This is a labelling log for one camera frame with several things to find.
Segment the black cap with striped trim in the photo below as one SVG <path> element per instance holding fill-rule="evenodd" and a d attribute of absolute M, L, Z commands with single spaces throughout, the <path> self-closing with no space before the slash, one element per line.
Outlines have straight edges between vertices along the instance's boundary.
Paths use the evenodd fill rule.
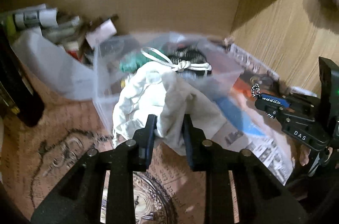
<path fill-rule="evenodd" d="M 173 64 L 176 65 L 181 61 L 189 61 L 192 64 L 207 64 L 207 59 L 205 55 L 193 46 L 178 48 L 171 54 L 167 55 L 167 57 L 173 62 Z M 196 79 L 196 77 L 210 76 L 212 74 L 212 71 L 186 70 L 178 73 L 182 77 Z"/>

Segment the white drawstring pouch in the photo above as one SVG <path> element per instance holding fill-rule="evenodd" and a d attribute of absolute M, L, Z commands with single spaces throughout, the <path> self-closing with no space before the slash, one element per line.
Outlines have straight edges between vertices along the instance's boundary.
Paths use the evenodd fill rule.
<path fill-rule="evenodd" d="M 176 65 L 161 51 L 151 47 L 142 48 L 141 54 L 148 62 L 121 90 L 112 114 L 113 136 L 129 140 L 135 131 L 145 127 L 148 116 L 155 115 L 156 143 L 163 142 L 184 156 L 186 151 L 181 128 L 186 114 L 207 138 L 213 138 L 226 124 L 218 106 L 178 73 L 212 70 L 211 64 L 181 61 Z"/>

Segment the green knitted cloth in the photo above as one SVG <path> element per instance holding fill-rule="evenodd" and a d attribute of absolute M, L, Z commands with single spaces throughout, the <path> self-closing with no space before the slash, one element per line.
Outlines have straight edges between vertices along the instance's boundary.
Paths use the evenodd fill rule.
<path fill-rule="evenodd" d="M 140 52 L 129 53 L 120 60 L 119 69 L 124 73 L 135 73 L 145 63 L 147 58 Z"/>

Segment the black round gadget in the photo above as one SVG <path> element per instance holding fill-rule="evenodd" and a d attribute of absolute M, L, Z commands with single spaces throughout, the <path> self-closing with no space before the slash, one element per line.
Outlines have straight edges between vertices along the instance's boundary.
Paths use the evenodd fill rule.
<path fill-rule="evenodd" d="M 274 88 L 274 80 L 265 74 L 254 75 L 250 78 L 250 83 L 254 85 L 257 83 L 260 86 L 260 89 L 272 90 Z"/>

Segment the dark glass bottle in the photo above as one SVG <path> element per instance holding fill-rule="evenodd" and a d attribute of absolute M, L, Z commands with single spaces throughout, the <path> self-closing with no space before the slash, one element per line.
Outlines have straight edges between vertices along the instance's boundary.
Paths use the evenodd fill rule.
<path fill-rule="evenodd" d="M 34 127 L 43 116 L 45 105 L 12 50 L 1 26 L 1 104 L 26 126 Z"/>

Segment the white plastic bag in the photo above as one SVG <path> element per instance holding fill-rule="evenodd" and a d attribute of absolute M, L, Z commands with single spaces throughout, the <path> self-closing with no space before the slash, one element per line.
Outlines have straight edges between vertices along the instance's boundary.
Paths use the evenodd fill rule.
<path fill-rule="evenodd" d="M 41 82 L 60 96 L 75 101 L 93 98 L 93 69 L 45 39 L 39 28 L 23 31 L 12 49 Z"/>

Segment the small white box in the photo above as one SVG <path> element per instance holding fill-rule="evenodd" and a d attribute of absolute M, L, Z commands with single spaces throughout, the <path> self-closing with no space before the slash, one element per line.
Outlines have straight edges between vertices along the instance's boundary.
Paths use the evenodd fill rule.
<path fill-rule="evenodd" d="M 111 38 L 115 34 L 117 34 L 117 29 L 112 20 L 108 19 L 100 24 L 94 31 L 88 32 L 86 34 L 86 41 L 89 46 L 94 49 L 97 45 Z"/>

